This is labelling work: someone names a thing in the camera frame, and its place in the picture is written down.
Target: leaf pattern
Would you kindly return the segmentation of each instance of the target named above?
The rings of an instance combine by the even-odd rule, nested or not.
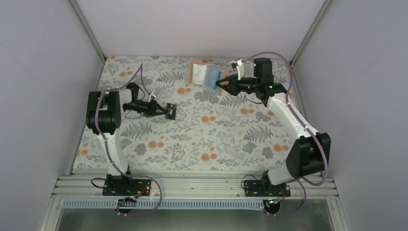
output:
[[[230,73],[232,59],[204,59]],[[284,165],[292,140],[279,119],[268,113],[263,105],[246,100],[243,93],[231,96],[225,91],[219,93],[189,84],[192,60],[202,61],[203,58],[117,55],[106,60],[98,90],[122,86],[143,63],[143,83],[150,92],[154,90],[157,102],[163,107],[166,103],[177,105],[176,120],[164,116],[129,119],[121,112],[120,147],[129,166],[136,169],[265,171]],[[275,82],[288,87],[285,63],[273,59],[272,65]],[[246,62],[244,67],[245,76],[251,77],[252,64]],[[141,86],[140,75],[133,81]],[[247,97],[257,100],[254,95]],[[280,145],[279,152],[275,153],[274,145]],[[74,167],[106,169],[107,166],[104,147],[93,132],[85,128]]]

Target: mounting plate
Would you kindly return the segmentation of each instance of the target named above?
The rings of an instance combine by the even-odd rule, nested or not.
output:
[[[134,196],[141,192],[144,187],[146,190],[141,196],[149,196],[151,189],[151,180],[147,179],[132,179],[130,185],[127,184],[110,184],[105,181],[106,187],[103,188],[102,195],[104,196]]]
[[[285,197],[291,196],[291,190],[287,183],[276,185],[269,194],[264,191],[260,180],[244,180],[243,185],[246,197],[282,197],[281,190],[283,190]]]

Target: gray floor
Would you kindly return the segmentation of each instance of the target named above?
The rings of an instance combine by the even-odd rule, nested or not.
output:
[[[285,201],[280,213],[296,210],[301,201]],[[146,217],[122,217],[110,209],[64,209],[59,231],[332,231],[325,200],[308,200],[296,215],[267,217],[251,210],[159,210]]]

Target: white wall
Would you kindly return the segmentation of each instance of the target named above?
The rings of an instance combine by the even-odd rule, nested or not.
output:
[[[102,62],[66,0],[0,7],[0,224],[37,230]]]
[[[105,55],[292,59],[324,0],[77,0]]]
[[[354,231],[406,230],[408,4],[335,0],[295,64]]]

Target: floral tablecloth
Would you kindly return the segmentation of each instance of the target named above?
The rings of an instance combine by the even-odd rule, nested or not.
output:
[[[131,168],[162,170],[266,170],[282,165],[292,140],[281,122],[263,105],[188,83],[191,61],[225,67],[229,58],[110,56],[98,90],[122,86],[143,63],[143,82],[162,105],[177,104],[176,120],[122,112],[120,145]],[[287,68],[273,59],[275,81],[289,85]],[[245,64],[245,76],[253,66]],[[135,82],[141,86],[140,76]],[[74,168],[107,168],[97,137],[85,128]]]

